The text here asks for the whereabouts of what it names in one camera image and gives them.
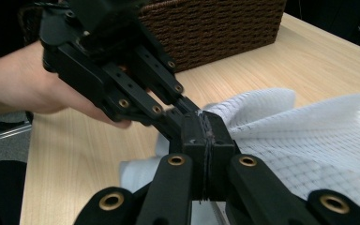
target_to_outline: wooden table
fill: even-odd
[[[284,15],[277,41],[177,74],[200,107],[269,87],[296,92],[296,107],[360,93],[360,47]],[[122,130],[66,110],[33,125],[21,224],[72,224],[99,190],[119,186],[119,163],[153,156],[158,133]]]

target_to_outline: woven basket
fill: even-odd
[[[176,61],[195,68],[274,43],[286,0],[153,0],[143,24]]]

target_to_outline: white cloth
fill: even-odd
[[[299,109],[294,99],[292,90],[273,88],[206,110],[223,118],[242,153],[261,158],[295,195],[306,199],[310,191],[328,188],[360,205],[360,94]],[[122,186],[134,191],[150,182],[168,146],[159,137],[156,157],[124,162]]]

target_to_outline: human hand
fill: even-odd
[[[42,66],[39,42],[0,58],[0,103],[16,110],[56,113],[72,108],[94,119],[127,128],[130,121],[115,123],[90,100]]]

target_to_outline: screw hole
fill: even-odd
[[[174,87],[174,90],[176,90],[177,92],[181,93],[183,92],[183,87],[179,84],[177,84],[175,87]]]
[[[186,160],[183,157],[180,157],[180,156],[170,157],[168,159],[169,164],[171,164],[173,166],[183,165],[185,163],[185,161]]]
[[[333,212],[339,214],[347,214],[350,212],[349,205],[335,195],[322,195],[320,202],[323,206]]]
[[[111,211],[117,209],[124,202],[124,195],[120,192],[114,192],[111,194],[105,195],[100,199],[98,203],[99,207],[105,211]]]
[[[75,14],[71,11],[66,13],[66,16],[70,17],[70,18],[75,18]]]
[[[168,66],[171,67],[171,68],[175,68],[176,64],[174,62],[172,62],[172,61],[169,61]]]
[[[154,113],[162,113],[162,110],[160,109],[159,106],[153,106],[153,111]]]
[[[125,99],[120,99],[119,100],[119,105],[122,106],[123,108],[127,108],[127,107],[129,107],[130,104]]]
[[[254,167],[257,165],[257,161],[253,157],[240,157],[239,162],[242,165],[248,166],[248,167]]]

